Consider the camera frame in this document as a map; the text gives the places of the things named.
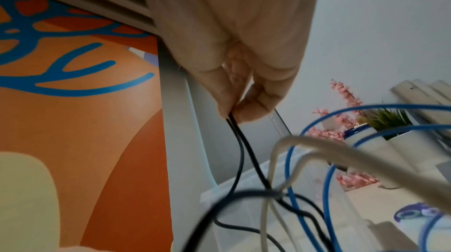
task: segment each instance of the clear plastic box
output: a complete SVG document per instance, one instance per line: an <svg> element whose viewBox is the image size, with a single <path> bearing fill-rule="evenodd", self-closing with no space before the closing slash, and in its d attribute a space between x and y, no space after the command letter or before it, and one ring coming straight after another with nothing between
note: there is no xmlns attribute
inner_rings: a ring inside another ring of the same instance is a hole
<svg viewBox="0 0 451 252"><path fill-rule="evenodd" d="M301 154L296 152L292 157L291 168L294 167L296 161ZM276 174L274 176L273 186L282 183L284 178L284 164L286 154L279 157ZM260 167L267 174L269 162L263 163ZM296 193L302 194L313 200L318 207L322 208L322 187L326 176L328 165L321 161L312 161L303 170L301 176L293 185ZM234 179L228 180L220 184L218 187L204 192L201 195L201 204L206 208L210 208L216 201L224 197L230 190ZM244 189L263 188L258 179L255 169L246 171L241 175L237 191ZM327 232L324 222L320 216L308 204L298 201L302 210L311 212L320 222L323 231ZM354 206L351 204L344 191L335 180L330 186L330 211L335 233L339 240L343 252L376 252L381 251L381 246L366 226L366 222L359 216ZM253 227L259 229L261 199L245 199L232 204L225 209L218 220L232 225ZM297 217L276 205L278 211L284 218L287 225L293 231L295 238L300 244L303 252L315 252L304 231L302 230ZM312 223L307 220L312 231L316 235L316 230ZM219 252L260 252L260 236L256 233L246 231L236 231L224 229L213 224L213 231L218 243ZM271 234L284 247L286 252L293 252L294 248L285 231L276 221L275 217L269 212L268 216L268 233ZM269 250L271 252L279 252L276 246L268 241Z"/></svg>

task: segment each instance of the blue cable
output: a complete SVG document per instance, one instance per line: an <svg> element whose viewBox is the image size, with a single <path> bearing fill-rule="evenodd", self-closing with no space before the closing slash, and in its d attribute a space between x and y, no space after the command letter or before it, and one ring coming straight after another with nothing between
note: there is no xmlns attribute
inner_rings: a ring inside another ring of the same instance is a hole
<svg viewBox="0 0 451 252"><path fill-rule="evenodd" d="M434 216L426 225L420 233L420 237L418 239L418 246L420 247L420 252L427 252L428 247L428 237L429 234L434 227L434 225L444 216L444 214L437 214Z"/></svg>
<svg viewBox="0 0 451 252"><path fill-rule="evenodd" d="M333 117L335 115L341 114L341 113L345 113L348 111L358 111L358 110L366 110L366 109L374 109L374 108L394 108L394 109L427 109L427 110L446 110L446 111L451 111L451 106L443 106L443 105L409 105L409 104L405 104L405 105L400 105L400 104L379 104L379 105L365 105L365 106L358 106L358 107L349 107L349 108L345 108L345 109L341 109L341 110L337 110L334 112L331 112L325 116L320 117L319 119L313 121L312 123L310 123L307 127L305 127L305 129L301 132L300 135L305 135L308 130L310 130L313 126L317 125L318 123L320 123L321 121L324 121L330 117ZM289 179L290 177L290 161L291 161L291 156L293 155L293 150L294 147L291 147L288 150L287 153L287 158L285 160L285 178ZM328 174L330 174L330 180L332 180L332 176L333 176L333 172L335 170L334 166L331 166L331 168L328 171ZM334 245L334 248L337 250L337 252L341 252L341 248L338 244L338 241L336 239L336 235L334 232L334 228L332 225L332 221L330 218L330 213L326 214L326 211L329 212L329 207L328 207L328 189L330 187L330 181L327 183L324 183L324 189L323 189L323 201L326 200L326 202L323 203L323 209L325 211L324 216L326 219L326 226L327 226L327 230L329 231L329 235L331 237L331 241ZM294 208L299 208L299 205L297 204L297 200L294 196L294 192L293 192L293 188L289 187L288 188L288 196L290 198L290 202L292 204L292 206ZM305 223L305 220L303 218L298 217L299 222L301 223L302 228L305 231L306 236L308 237L308 239L310 240L310 242L313 244L313 246L315 247L315 249L318 252L323 252L323 250L321 249L318 241L315 239L313 233L311 232L311 230L308 228L307 224Z"/></svg>

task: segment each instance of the white pot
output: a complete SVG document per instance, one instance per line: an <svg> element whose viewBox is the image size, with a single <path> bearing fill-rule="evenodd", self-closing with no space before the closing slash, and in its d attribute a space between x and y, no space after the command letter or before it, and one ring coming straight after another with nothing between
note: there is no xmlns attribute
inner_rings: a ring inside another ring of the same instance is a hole
<svg viewBox="0 0 451 252"><path fill-rule="evenodd" d="M418 173L451 160L440 143L426 132L409 131L389 142Z"/></svg>

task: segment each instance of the black cable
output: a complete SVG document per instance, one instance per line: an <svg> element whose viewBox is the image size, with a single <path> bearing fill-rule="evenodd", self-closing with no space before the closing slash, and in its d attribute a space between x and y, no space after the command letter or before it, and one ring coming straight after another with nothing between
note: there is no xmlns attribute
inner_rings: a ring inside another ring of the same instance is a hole
<svg viewBox="0 0 451 252"><path fill-rule="evenodd" d="M243 148L243 143L241 142L241 139L238 136L238 133L236 132L235 128L231 124L230 120L226 120L226 121L229 124L230 128L232 129L236 139L238 140L238 144L240 145L240 164L238 165L238 172L236 173L235 181L233 182L233 185L232 185L232 187L230 188L230 191L227 194L227 196L230 196L230 195L232 195L235 192L236 186L238 185L238 182L240 181L241 174L243 173L243 168L244 168L244 148ZM252 228L252 227L245 227L245 226L238 226L238 225L231 225L231 224L222 223L222 222L220 222L218 220L217 217L214 218L213 222L216 225L218 225L219 227L224 228L224 229L240 230L240 231L247 231L247 232L253 232L253 233L260 234L260 230L259 229ZM286 252L285 249L283 249L282 245L280 245L280 243L274 237L272 237L269 234L266 234L266 236L280 250L280 252Z"/></svg>
<svg viewBox="0 0 451 252"><path fill-rule="evenodd" d="M200 241L203 239L205 232L208 227L210 227L213 220L218 216L218 214L226 208L231 203L246 198L272 198L280 199L282 194L273 190L248 190L248 191L238 191L232 195L227 195L216 204L214 204L210 210L201 218L197 223L194 231L191 233L188 242L185 244L182 252L194 252L197 249Z"/></svg>
<svg viewBox="0 0 451 252"><path fill-rule="evenodd" d="M233 117L233 115L231 113L229 114L229 119L230 119L231 124L235 128L236 132L238 133L238 136L240 137L240 139L244 143L244 146L246 147L246 150L249 153L250 160L252 162L252 165L255 168L257 176L260 178L260 181L262 182L263 186L267 190L271 190L272 189L271 185L269 184L268 180L265 178L262 170L260 169L260 165L258 164L257 158L255 157L255 154L254 154L254 151L252 150L252 147L250 146L248 140L244 136L243 132L241 131L240 127L236 123L236 120L235 120L235 118ZM277 199L276 201L277 201L277 203L279 203L283 208L287 209L288 211L290 211L292 213L295 213L298 216L309 218L313 222L313 225L315 226L315 229L318 232L318 236L319 236L321 242L324 244L324 246L327 248L328 251L334 252L334 247L332 245L332 242L325 235L325 233L321 229L321 227L320 227L320 225L319 225L319 223L318 223L318 221L317 221L317 219L315 218L314 215L312 215L309 212L293 208L292 206L290 206L287 202L285 202L281 198Z"/></svg>

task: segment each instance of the mural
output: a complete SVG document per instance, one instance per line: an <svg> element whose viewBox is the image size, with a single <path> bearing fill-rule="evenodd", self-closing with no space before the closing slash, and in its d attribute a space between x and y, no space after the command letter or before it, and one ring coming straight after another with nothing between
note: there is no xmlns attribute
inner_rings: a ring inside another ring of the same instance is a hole
<svg viewBox="0 0 451 252"><path fill-rule="evenodd" d="M169 251L157 55L156 37L103 17L0 0L0 151L48 169L60 247Z"/></svg>

